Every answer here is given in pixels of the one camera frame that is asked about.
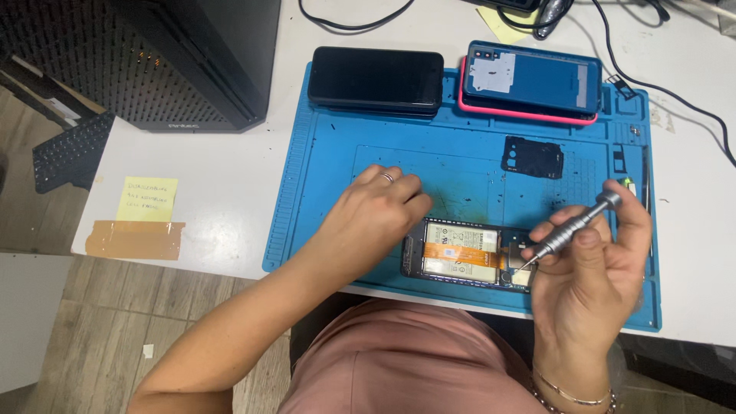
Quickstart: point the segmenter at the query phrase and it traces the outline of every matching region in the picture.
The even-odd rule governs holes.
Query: pink shirt
[[[374,299],[317,336],[278,412],[545,414],[528,381],[518,354],[467,312]]]

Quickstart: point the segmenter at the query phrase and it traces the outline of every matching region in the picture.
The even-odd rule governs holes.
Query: smartphone
[[[433,116],[443,73],[439,53],[322,46],[312,57],[308,97],[339,110]]]
[[[537,266],[518,270],[529,230],[425,217],[402,244],[401,274],[466,286],[530,293]]]
[[[460,66],[460,83],[465,78],[465,59]],[[479,98],[458,90],[458,106],[466,112],[486,113],[489,115],[511,116],[514,118],[533,119],[535,121],[559,122],[573,125],[590,125],[598,119],[598,113],[580,113],[571,110],[547,108],[540,105],[507,101],[503,99]]]
[[[601,106],[602,66],[595,57],[473,41],[462,92],[592,116]]]

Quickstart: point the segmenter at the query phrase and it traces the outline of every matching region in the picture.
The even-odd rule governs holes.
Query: pink phone case
[[[559,122],[561,124],[573,124],[573,125],[590,125],[593,122],[595,122],[596,119],[598,119],[598,114],[596,114],[593,117],[593,119],[588,120],[588,119],[565,118],[563,116],[542,115],[539,113],[519,112],[516,110],[482,108],[479,106],[465,105],[462,102],[462,84],[463,84],[463,80],[465,77],[465,59],[467,59],[467,57],[462,58],[462,65],[460,66],[460,83],[459,83],[459,88],[458,88],[458,106],[460,107],[460,109],[466,112],[488,113],[489,115],[511,116],[514,118],[533,119],[534,121]]]

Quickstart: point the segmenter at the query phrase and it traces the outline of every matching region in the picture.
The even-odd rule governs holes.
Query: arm
[[[604,187],[623,202],[616,215],[618,235],[596,217],[580,230],[569,249],[539,262],[533,281],[534,383],[544,400],[565,413],[605,413],[610,401],[585,406],[571,402],[544,383],[581,400],[597,401],[610,388],[606,355],[639,298],[651,243],[651,218],[639,200],[614,180]],[[538,225],[530,237],[540,241],[585,207],[570,206]],[[522,255],[531,258],[531,249]]]
[[[386,172],[390,183],[379,175]],[[276,339],[371,270],[429,211],[416,175],[370,166],[297,254],[204,316],[138,386],[129,413],[229,413],[232,389]]]

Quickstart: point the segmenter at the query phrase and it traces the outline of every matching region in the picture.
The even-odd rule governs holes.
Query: hand
[[[392,183],[380,175],[390,175]],[[432,208],[416,175],[397,166],[366,168],[325,217],[319,230],[299,251],[304,260],[329,267],[338,288],[356,280],[385,258]]]
[[[604,188],[623,200],[616,243],[604,216],[597,216],[569,248],[539,261],[531,290],[535,366],[579,399],[599,399],[607,390],[606,353],[639,298],[651,243],[651,217],[639,200],[614,180]],[[529,236],[538,242],[584,210],[563,208]],[[526,248],[522,256],[530,259],[533,253]]]

